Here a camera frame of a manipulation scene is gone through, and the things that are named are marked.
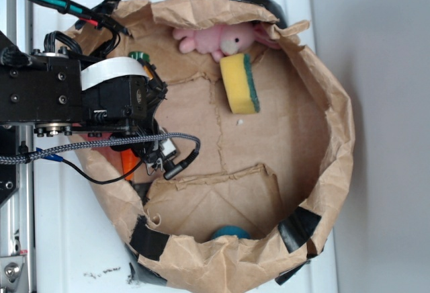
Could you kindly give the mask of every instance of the orange object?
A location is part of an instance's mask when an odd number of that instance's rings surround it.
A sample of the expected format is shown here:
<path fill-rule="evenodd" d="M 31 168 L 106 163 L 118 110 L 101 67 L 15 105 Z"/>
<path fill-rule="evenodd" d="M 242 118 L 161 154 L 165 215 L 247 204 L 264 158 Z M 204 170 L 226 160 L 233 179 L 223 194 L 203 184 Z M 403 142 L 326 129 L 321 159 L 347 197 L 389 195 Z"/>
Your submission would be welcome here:
<path fill-rule="evenodd" d="M 134 155 L 131 149 L 121 151 L 121 159 L 123 174 L 126 174 L 131 169 L 133 169 L 138 162 L 138 158 L 136 157 L 136 155 Z M 134 173 L 130 174 L 128 177 L 126 177 L 126 180 L 130 181 L 131 179 L 133 179 L 133 176 Z"/>

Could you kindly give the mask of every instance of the sponge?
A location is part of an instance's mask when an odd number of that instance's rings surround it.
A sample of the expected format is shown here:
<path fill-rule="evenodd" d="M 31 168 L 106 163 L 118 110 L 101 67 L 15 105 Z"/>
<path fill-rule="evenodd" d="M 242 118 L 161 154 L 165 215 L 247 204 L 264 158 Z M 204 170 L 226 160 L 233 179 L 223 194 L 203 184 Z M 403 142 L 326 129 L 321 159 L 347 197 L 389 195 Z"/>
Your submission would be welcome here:
<path fill-rule="evenodd" d="M 228 103 L 234 114 L 254 114 L 260 111 L 248 54 L 238 53 L 220 60 L 222 80 Z"/>

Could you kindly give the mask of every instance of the screw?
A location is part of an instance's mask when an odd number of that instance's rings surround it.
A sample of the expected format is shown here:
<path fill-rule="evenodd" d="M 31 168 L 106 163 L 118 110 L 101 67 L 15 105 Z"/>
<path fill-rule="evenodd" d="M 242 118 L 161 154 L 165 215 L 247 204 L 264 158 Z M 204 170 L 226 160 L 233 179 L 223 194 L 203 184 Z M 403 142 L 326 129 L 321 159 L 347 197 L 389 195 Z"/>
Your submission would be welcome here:
<path fill-rule="evenodd" d="M 19 278 L 20 272 L 21 272 L 21 269 L 16 263 L 10 263 L 5 267 L 5 274 L 10 282 L 14 282 L 17 278 Z"/>
<path fill-rule="evenodd" d="M 65 104 L 67 103 L 67 101 L 68 101 L 68 99 L 67 99 L 67 97 L 66 97 L 66 96 L 64 96 L 64 95 L 62 95 L 62 96 L 60 96 L 60 97 L 58 98 L 58 102 L 59 102 L 61 105 L 65 105 Z"/>
<path fill-rule="evenodd" d="M 6 182 L 5 188 L 8 190 L 12 189 L 13 188 L 13 182 L 11 182 L 11 181 Z"/>
<path fill-rule="evenodd" d="M 60 47 L 60 53 L 64 54 L 64 55 L 67 55 L 69 53 L 68 50 L 67 50 L 67 47 L 66 46 L 61 46 Z"/>
<path fill-rule="evenodd" d="M 64 128 L 64 135 L 65 136 L 70 136 L 72 134 L 72 128 L 70 126 L 66 126 Z"/>
<path fill-rule="evenodd" d="M 11 101 L 12 101 L 13 103 L 17 103 L 17 102 L 19 102 L 19 95 L 18 95 L 18 94 L 16 94 L 16 93 L 14 93 L 13 95 L 11 95 Z"/>
<path fill-rule="evenodd" d="M 16 77 L 18 77 L 18 70 L 16 70 L 16 69 L 11 69 L 10 70 L 10 72 L 9 72 L 9 74 L 10 74 L 10 76 L 12 77 L 12 78 L 16 78 Z"/>
<path fill-rule="evenodd" d="M 66 75 L 64 73 L 58 73 L 58 80 L 59 81 L 64 81 L 66 80 Z"/>

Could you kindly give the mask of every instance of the stuffed animal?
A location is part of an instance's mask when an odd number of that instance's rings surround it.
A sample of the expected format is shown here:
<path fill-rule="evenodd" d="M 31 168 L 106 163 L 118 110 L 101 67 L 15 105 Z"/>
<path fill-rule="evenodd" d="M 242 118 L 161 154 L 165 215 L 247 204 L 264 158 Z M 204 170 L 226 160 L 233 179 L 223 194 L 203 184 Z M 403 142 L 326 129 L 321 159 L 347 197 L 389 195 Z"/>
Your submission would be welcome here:
<path fill-rule="evenodd" d="M 204 30 L 178 29 L 173 30 L 173 37 L 181 40 L 179 51 L 188 53 L 197 50 L 199 53 L 210 53 L 216 62 L 223 56 L 231 56 L 242 52 L 256 40 L 279 49 L 278 43 L 269 39 L 266 31 L 260 24 L 250 22 L 226 25 L 220 24 Z"/>

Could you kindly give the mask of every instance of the black tape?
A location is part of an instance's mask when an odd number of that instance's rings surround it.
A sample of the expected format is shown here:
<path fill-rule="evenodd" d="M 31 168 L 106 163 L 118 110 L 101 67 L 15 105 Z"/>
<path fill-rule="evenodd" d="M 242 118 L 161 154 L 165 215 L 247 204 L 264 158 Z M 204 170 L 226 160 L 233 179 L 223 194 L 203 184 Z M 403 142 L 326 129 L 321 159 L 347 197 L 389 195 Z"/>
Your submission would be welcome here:
<path fill-rule="evenodd" d="M 158 273 L 150 270 L 149 268 L 139 264 L 136 256 L 131 252 L 131 250 L 126 246 L 126 250 L 130 256 L 130 279 L 129 282 L 131 284 L 132 281 L 139 281 L 148 284 L 154 284 L 158 286 L 166 286 L 167 280 L 162 278 Z"/>
<path fill-rule="evenodd" d="M 285 29 L 288 27 L 287 21 L 285 20 L 285 14 L 281 5 L 277 4 L 274 0 L 242 0 L 242 1 L 263 6 L 264 8 L 266 8 L 266 10 L 268 10 L 270 13 L 272 13 L 274 16 L 276 16 L 279 19 L 279 22 L 276 23 L 276 25 L 280 29 Z"/>
<path fill-rule="evenodd" d="M 281 221 L 277 229 L 289 253 L 303 246 L 313 235 L 321 216 L 297 207 L 288 218 Z"/>
<path fill-rule="evenodd" d="M 146 222 L 145 216 L 138 217 L 130 240 L 130 246 L 142 256 L 153 261 L 159 261 L 170 235 L 148 228 Z"/>
<path fill-rule="evenodd" d="M 306 264 L 309 264 L 310 261 L 307 261 L 306 263 L 303 263 L 302 265 L 299 265 L 296 268 L 293 268 L 289 271 L 285 271 L 284 273 L 281 273 L 276 279 L 275 282 L 278 283 L 279 285 L 284 284 L 285 282 L 287 282 L 290 278 L 293 277 L 294 274 L 296 274 L 298 271 L 300 271 L 302 269 L 303 266 L 305 266 Z"/>

